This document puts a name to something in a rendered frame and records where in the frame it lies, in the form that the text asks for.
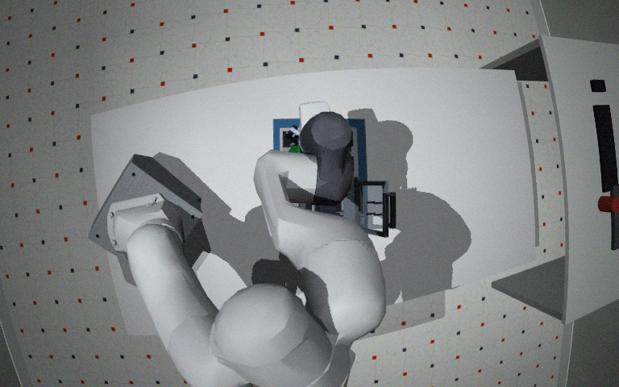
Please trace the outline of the green circuit board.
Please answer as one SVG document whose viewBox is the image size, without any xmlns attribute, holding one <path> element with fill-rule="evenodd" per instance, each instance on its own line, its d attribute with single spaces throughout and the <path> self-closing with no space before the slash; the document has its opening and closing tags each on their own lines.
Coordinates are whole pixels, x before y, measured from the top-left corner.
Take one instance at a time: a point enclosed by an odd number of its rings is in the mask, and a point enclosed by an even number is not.
<svg viewBox="0 0 619 387">
<path fill-rule="evenodd" d="M 300 148 L 299 148 L 299 145 L 298 145 L 298 144 L 294 144 L 294 145 L 293 145 L 293 146 L 289 149 L 289 151 L 288 151 L 288 152 L 299 152 L 299 153 L 302 153 L 302 152 L 301 152 L 301 150 L 300 150 Z"/>
</svg>

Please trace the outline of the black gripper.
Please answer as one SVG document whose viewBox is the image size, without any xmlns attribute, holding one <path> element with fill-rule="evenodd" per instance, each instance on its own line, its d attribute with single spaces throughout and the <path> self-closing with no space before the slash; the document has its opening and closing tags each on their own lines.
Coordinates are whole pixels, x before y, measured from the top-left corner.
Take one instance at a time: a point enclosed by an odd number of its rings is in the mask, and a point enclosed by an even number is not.
<svg viewBox="0 0 619 387">
<path fill-rule="evenodd" d="M 296 125 L 293 125 L 288 131 L 288 134 L 285 136 L 287 139 L 291 139 L 291 146 L 293 146 L 294 144 L 298 144 L 299 134 L 299 129 Z"/>
</svg>

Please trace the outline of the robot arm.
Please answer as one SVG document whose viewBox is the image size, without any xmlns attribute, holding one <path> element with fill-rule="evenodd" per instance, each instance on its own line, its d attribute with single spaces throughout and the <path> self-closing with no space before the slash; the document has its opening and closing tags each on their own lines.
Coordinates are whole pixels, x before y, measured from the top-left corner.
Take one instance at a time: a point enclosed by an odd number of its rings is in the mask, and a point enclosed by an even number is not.
<svg viewBox="0 0 619 387">
<path fill-rule="evenodd" d="M 328 102 L 301 104 L 299 114 L 302 153 L 271 149 L 253 181 L 275 249 L 300 273 L 305 305 L 263 283 L 218 310 L 185 258 L 181 215 L 161 193 L 110 205 L 110 242 L 127 253 L 147 312 L 190 387 L 347 387 L 351 345 L 386 314 L 384 275 L 364 229 L 293 204 L 336 206 L 347 196 L 351 126 Z"/>
</svg>

